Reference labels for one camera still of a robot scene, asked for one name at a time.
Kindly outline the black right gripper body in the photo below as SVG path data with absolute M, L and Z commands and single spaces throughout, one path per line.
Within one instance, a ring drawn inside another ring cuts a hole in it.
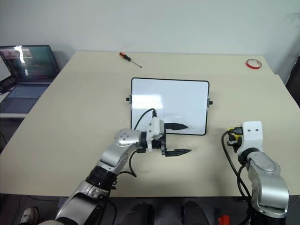
M 242 142 L 241 136 L 242 135 L 243 135 L 242 127 L 228 128 L 228 136 L 229 136 L 228 145 L 234 146 L 234 144 L 236 144 L 236 143 L 241 144 L 241 142 Z

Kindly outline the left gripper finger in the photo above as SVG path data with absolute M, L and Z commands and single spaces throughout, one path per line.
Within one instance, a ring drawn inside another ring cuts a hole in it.
M 180 156 L 186 153 L 189 153 L 191 150 L 188 149 L 174 149 L 172 151 L 165 151 L 165 156 L 166 157 L 176 157 L 176 156 Z
M 187 129 L 188 126 L 180 123 L 165 123 L 165 129 L 169 130 L 183 130 Z

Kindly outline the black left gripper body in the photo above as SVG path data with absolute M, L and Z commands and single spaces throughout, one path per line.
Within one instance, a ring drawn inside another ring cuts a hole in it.
M 166 133 L 165 130 L 162 135 L 156 135 L 152 138 L 151 141 L 153 150 L 160 150 L 163 156 L 167 155 L 167 147 L 166 147 Z

